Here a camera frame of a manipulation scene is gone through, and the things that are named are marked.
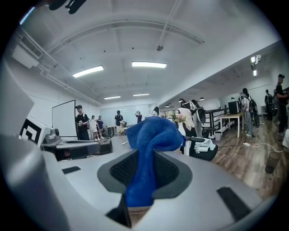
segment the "trash bin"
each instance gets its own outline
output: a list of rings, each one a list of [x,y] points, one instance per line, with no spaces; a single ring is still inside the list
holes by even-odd
[[[266,163],[265,171],[267,173],[273,173],[278,164],[279,159],[280,159],[279,153],[271,152],[269,154],[269,158]]]
[[[215,132],[215,140],[220,141],[221,140],[221,132]]]

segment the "black pattern sign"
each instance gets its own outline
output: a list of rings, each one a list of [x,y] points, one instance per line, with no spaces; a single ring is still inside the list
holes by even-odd
[[[26,119],[20,132],[21,139],[32,140],[34,143],[38,144],[41,130],[42,129],[37,125]]]

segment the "projector screen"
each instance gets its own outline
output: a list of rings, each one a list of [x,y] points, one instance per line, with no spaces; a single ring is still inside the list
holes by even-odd
[[[52,127],[61,137],[77,137],[75,128],[75,100],[52,108]]]

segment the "fluorescent ceiling light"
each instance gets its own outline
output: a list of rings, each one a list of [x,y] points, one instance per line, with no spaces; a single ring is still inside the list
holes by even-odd
[[[150,62],[132,62],[133,67],[159,67],[165,68],[167,65],[165,63],[150,63]]]
[[[32,7],[27,14],[25,14],[25,16],[21,19],[21,21],[19,22],[20,25],[22,25],[22,23],[24,23],[25,19],[28,17],[28,15],[30,15],[30,13],[34,10],[35,7]]]
[[[96,71],[100,71],[100,70],[103,70],[103,66],[93,67],[91,69],[78,72],[78,73],[74,74],[73,77],[77,78],[77,77],[83,76],[85,74],[90,74],[90,73],[93,73],[93,72],[96,72]]]
[[[120,96],[107,97],[107,98],[104,98],[104,99],[115,99],[115,98],[120,98]]]
[[[133,95],[133,96],[148,96],[149,94],[138,94],[138,95]]]

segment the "blue towel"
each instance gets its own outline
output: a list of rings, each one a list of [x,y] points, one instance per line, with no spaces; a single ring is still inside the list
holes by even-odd
[[[155,116],[128,128],[126,135],[130,146],[139,150],[138,169],[126,189],[127,206],[150,206],[156,190],[153,150],[174,151],[185,145],[186,139],[174,123]]]

